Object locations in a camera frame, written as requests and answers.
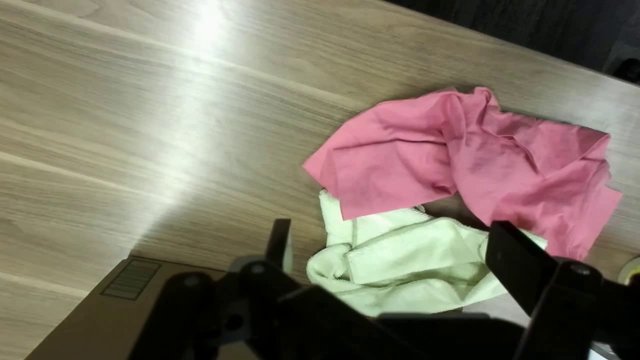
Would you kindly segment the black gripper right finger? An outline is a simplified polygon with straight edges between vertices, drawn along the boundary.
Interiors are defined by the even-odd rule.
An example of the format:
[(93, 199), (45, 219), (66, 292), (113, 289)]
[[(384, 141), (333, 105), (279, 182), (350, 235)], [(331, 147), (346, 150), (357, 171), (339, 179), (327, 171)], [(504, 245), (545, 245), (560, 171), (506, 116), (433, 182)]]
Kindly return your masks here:
[(560, 264), (515, 225), (491, 227), (486, 264), (529, 317), (560, 314)]

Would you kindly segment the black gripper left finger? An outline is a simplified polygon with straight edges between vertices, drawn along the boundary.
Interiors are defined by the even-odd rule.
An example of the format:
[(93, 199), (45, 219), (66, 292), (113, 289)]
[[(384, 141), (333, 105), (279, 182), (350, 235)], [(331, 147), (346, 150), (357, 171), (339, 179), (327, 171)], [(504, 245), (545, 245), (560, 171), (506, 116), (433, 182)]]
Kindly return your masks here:
[(292, 272), (292, 248), (290, 248), (292, 223), (289, 219), (277, 219), (267, 247), (267, 260), (283, 272)]

